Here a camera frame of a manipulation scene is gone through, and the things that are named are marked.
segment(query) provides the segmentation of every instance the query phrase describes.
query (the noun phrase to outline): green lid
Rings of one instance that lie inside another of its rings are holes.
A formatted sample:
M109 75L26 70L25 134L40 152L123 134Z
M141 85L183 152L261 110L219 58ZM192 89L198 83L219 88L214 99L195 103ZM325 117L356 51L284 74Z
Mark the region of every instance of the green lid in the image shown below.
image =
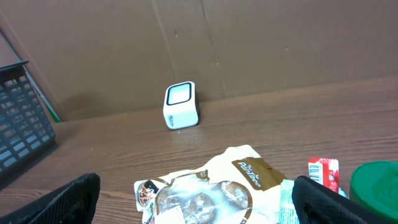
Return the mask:
M394 222L398 222L398 162L362 164L351 176L349 199Z

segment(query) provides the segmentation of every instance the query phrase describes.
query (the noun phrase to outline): white timer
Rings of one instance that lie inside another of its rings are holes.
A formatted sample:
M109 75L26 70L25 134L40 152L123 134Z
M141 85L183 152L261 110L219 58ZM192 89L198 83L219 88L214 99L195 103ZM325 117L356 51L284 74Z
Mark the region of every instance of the white timer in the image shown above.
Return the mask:
M199 122L199 101L193 82L168 87L164 97L163 115L170 129L186 128Z

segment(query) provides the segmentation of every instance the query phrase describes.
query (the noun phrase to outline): red and white package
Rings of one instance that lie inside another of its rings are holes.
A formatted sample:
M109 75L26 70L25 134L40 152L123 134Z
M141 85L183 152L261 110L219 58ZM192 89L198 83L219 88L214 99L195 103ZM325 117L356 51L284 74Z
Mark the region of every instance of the red and white package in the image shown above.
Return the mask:
M326 158L310 158L308 160L310 178L319 184L338 193L338 160Z

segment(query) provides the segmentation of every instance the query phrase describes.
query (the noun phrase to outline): barcode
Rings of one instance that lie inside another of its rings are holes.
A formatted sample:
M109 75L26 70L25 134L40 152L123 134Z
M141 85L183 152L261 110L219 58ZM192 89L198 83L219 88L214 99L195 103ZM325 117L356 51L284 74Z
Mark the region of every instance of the barcode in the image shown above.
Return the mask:
M310 178L315 182L323 185L323 169L322 164L308 163Z

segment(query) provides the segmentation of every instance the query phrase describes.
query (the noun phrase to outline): gray basket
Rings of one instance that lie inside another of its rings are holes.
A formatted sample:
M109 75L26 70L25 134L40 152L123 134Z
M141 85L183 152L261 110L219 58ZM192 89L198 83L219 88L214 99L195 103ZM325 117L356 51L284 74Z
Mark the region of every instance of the gray basket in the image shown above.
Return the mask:
M10 179L10 171L23 169L55 139L25 75L27 62L0 68L0 180Z

